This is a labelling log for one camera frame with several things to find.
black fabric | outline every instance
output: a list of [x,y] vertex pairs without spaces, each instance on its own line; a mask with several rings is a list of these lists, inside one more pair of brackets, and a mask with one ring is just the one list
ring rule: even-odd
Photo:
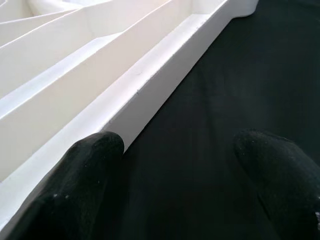
[[294,142],[254,129],[235,136],[234,151],[282,239],[319,240],[320,167]]
[[231,21],[125,153],[102,239],[279,239],[232,140],[266,129],[320,163],[319,5],[260,0]]
[[115,133],[76,142],[0,232],[0,240],[88,240],[124,143]]

black surface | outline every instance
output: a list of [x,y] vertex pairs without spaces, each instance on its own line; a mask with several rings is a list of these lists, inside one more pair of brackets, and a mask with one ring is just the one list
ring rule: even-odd
[[0,240],[95,239],[104,192],[113,188],[123,152],[122,139],[112,132],[76,142],[26,198]]
[[265,131],[243,130],[233,146],[279,236],[319,240],[320,167],[294,142]]
[[277,240],[232,138],[266,129],[320,163],[319,37],[318,0],[234,19],[126,152],[104,239]]

dark cloth background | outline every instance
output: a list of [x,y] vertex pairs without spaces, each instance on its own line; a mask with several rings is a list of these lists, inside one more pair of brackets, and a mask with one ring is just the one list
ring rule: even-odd
[[230,22],[128,149],[99,234],[278,240],[233,136],[264,129],[320,164],[319,125],[320,0],[260,0],[254,15]]

white plastic rim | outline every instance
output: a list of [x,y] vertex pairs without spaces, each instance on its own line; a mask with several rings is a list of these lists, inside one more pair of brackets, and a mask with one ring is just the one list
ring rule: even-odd
[[77,140],[112,131],[127,149],[229,21],[257,3],[109,1],[0,47],[0,226]]

